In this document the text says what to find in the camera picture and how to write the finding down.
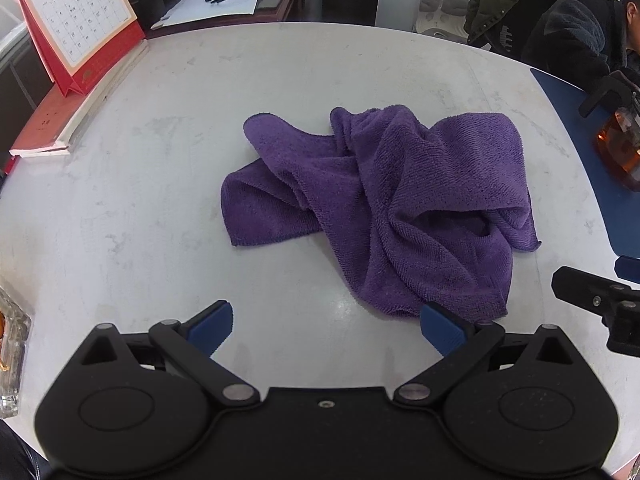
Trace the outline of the purple microfiber towel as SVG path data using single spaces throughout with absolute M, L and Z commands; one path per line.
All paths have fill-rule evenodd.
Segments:
M 506 314 L 513 256 L 539 247 L 518 129 L 500 113 L 431 126 L 408 107 L 337 107 L 327 136 L 247 119 L 257 159 L 220 190 L 230 242 L 317 232 L 354 295 L 388 315 L 438 304 L 465 321 Z

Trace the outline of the blue table mat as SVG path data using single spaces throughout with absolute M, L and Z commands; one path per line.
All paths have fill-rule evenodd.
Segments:
M 598 107 L 587 118 L 582 118 L 578 107 L 587 99 L 585 92 L 542 70 L 532 68 L 530 71 L 561 119 L 586 170 L 608 240 L 617 256 L 616 275 L 638 284 L 639 193 L 626 188 L 597 153 L 596 136 L 608 119 L 606 110 Z

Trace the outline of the glass teapot with tea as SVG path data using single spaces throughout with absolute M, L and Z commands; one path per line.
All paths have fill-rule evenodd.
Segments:
M 578 107 L 587 118 L 598 107 L 616 110 L 599 129 L 596 148 L 608 170 L 631 191 L 639 191 L 639 87 L 620 70 L 605 76 Z

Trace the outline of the glass ashtray with peels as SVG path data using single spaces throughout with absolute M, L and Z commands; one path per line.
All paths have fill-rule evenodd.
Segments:
M 2 419 L 17 415 L 27 341 L 32 326 L 30 316 L 1 289 L 1 372 L 0 414 Z

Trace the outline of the red cover book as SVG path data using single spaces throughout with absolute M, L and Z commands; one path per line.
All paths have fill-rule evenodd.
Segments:
M 142 40 L 86 96 L 73 92 L 62 96 L 61 91 L 53 87 L 24 125 L 10 154 L 21 158 L 70 154 L 104 102 L 147 50 L 149 43 Z

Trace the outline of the seated man in black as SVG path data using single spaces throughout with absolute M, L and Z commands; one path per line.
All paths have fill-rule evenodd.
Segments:
M 558 0 L 537 22 L 522 61 L 585 92 L 618 70 L 639 83 L 639 0 Z

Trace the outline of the grey plush slippers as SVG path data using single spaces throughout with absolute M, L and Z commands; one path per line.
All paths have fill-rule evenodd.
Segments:
M 465 43 L 469 0 L 420 0 L 412 31 L 448 41 Z

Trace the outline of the white paper sheet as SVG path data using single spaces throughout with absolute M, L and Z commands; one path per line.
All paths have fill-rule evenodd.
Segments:
M 152 30 L 209 18 L 253 15 L 258 0 L 180 0 L 152 26 Z

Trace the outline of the red desk calendar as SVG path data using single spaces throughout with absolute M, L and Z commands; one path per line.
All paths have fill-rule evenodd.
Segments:
M 128 0 L 18 0 L 29 35 L 64 96 L 85 96 L 144 33 Z

